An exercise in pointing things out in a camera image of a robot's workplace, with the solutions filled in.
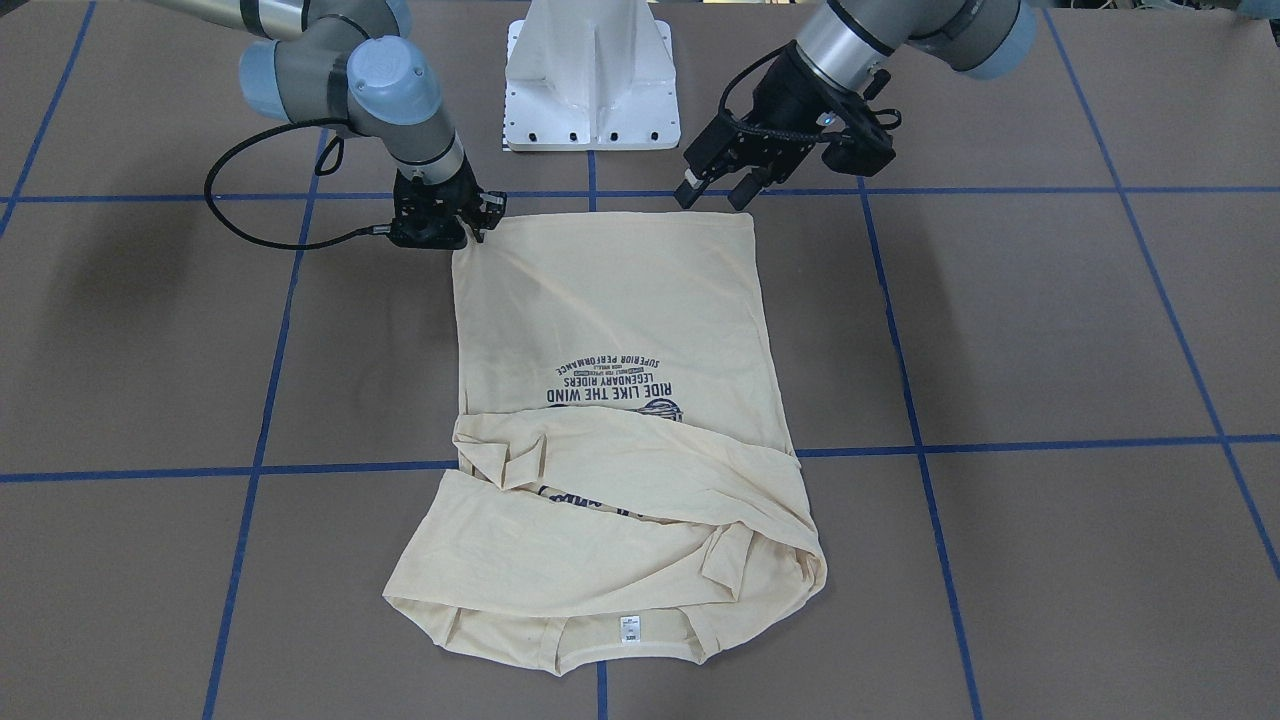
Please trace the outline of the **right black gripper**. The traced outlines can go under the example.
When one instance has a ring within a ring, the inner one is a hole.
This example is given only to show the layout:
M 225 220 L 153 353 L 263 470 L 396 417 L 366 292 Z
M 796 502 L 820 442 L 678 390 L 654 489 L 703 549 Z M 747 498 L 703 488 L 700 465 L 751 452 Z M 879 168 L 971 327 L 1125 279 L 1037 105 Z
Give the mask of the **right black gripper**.
M 426 184 L 422 178 L 396 174 L 394 217 L 388 238 L 402 249 L 456 251 L 470 240 L 481 243 L 506 215 L 507 195 L 481 191 L 470 165 L 448 181 Z

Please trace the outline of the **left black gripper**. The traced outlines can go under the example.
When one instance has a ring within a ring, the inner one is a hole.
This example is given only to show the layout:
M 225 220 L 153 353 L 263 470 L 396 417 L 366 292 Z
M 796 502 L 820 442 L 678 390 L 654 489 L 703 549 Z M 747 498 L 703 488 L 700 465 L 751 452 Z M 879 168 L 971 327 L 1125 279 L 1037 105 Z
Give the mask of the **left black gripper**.
M 760 67 L 767 70 L 751 92 L 750 110 L 735 114 L 727 106 L 730 95 Z M 721 95 L 708 126 L 684 151 L 687 167 L 675 190 L 680 209 L 690 210 L 722 176 L 750 170 L 730 191 L 732 209 L 745 211 L 771 183 L 786 181 L 814 147 L 824 151 L 844 129 L 824 100 L 824 88 L 858 92 L 829 82 L 810 67 L 796 42 L 740 72 Z

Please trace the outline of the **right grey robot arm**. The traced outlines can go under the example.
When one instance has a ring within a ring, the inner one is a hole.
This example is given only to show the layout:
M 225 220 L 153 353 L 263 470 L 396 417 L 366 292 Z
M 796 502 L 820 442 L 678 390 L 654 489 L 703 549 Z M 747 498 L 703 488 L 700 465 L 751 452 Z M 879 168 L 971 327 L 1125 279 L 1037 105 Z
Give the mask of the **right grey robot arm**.
M 241 91 L 255 111 L 278 120 L 214 163 L 204 182 L 210 209 L 214 182 L 237 152 L 316 127 L 334 137 L 315 176 L 337 172 L 348 138 L 378 138 L 396 163 L 394 215 L 356 229 L 358 237 L 456 251 L 503 219 L 506 195 L 477 183 L 442 85 L 411 41 L 407 3 L 169 1 L 166 9 L 251 33 L 239 60 Z

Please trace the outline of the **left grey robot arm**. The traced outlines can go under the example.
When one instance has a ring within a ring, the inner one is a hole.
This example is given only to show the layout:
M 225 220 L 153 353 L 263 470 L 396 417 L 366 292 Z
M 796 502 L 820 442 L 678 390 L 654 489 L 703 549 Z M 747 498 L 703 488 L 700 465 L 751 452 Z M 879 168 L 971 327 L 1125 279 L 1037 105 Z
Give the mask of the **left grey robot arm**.
M 745 114 L 726 87 L 716 114 L 684 150 L 675 200 L 690 209 L 724 176 L 739 174 L 730 205 L 744 210 L 787 181 L 812 150 L 835 173 L 872 177 L 896 156 L 899 110 L 872 101 L 890 82 L 886 61 L 911 47 L 974 79 L 1015 69 L 1036 38 L 1024 1 L 823 1 L 797 35 L 755 61 L 764 76 Z

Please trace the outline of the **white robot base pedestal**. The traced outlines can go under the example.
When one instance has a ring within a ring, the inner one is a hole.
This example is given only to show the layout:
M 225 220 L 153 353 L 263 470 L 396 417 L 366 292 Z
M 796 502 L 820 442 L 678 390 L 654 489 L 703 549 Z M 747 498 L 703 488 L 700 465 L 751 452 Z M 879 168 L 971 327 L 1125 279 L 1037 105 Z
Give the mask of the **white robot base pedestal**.
M 506 32 L 504 100 L 509 151 L 675 149 L 671 27 L 646 1 L 534 1 Z

